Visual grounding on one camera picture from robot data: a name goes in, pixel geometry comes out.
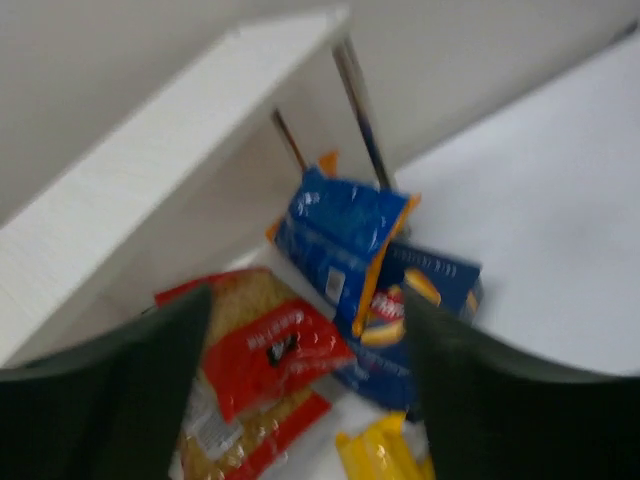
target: red label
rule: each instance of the red label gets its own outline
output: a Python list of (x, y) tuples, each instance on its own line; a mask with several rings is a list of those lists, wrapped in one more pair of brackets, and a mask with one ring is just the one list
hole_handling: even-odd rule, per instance
[(373, 296), (370, 316), (384, 323), (393, 323), (404, 319), (404, 297), (402, 290), (391, 287), (388, 290), (379, 290)]
[(353, 360), (336, 327), (303, 299), (285, 302), (206, 352), (202, 369), (230, 421)]

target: yellow pasta package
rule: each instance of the yellow pasta package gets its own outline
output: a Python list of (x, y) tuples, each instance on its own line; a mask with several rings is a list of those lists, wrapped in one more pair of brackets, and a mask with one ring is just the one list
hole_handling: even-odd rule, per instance
[(404, 413), (392, 413), (355, 438), (336, 437), (349, 480), (422, 480), (418, 464), (402, 436)]

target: white wall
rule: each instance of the white wall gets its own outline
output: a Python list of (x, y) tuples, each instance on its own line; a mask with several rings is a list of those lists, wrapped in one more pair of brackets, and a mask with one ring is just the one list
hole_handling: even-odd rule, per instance
[[(264, 12), (323, 0), (255, 0)], [(605, 45), (640, 0), (353, 0), (353, 40), (383, 149), (405, 161)], [(318, 114), (342, 130), (324, 63), (308, 78)], [(341, 137), (342, 144), (347, 139)]]
[(0, 0), (0, 223), (247, 5)]

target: white surface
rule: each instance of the white surface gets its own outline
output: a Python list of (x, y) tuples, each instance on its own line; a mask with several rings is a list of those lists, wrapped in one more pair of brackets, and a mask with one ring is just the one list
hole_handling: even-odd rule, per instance
[[(266, 13), (309, 8), (325, 0), (254, 2)], [(415, 158), (563, 72), (640, 14), (640, 0), (350, 3), (354, 44), (392, 162)], [(363, 150), (351, 134), (355, 127), (348, 106), (339, 100), (343, 94), (331, 60), (323, 58), (305, 80), (292, 118), (304, 124), (317, 112), (321, 126), (312, 131), (328, 132), (320, 138), (336, 142), (349, 158), (359, 159)], [(304, 127), (300, 132), (304, 136)], [(312, 138), (309, 145), (316, 143)]]
[(348, 10), (240, 27), (0, 231), (0, 365), (42, 352), (264, 121)]
[(604, 372), (640, 370), (640, 36), (398, 174), (417, 242), (484, 264), (479, 324)]

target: blue pasta bag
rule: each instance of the blue pasta bag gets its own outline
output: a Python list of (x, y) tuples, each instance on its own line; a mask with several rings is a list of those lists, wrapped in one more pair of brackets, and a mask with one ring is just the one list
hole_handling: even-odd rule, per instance
[(360, 336), (389, 242), (418, 202), (312, 167), (267, 237)]

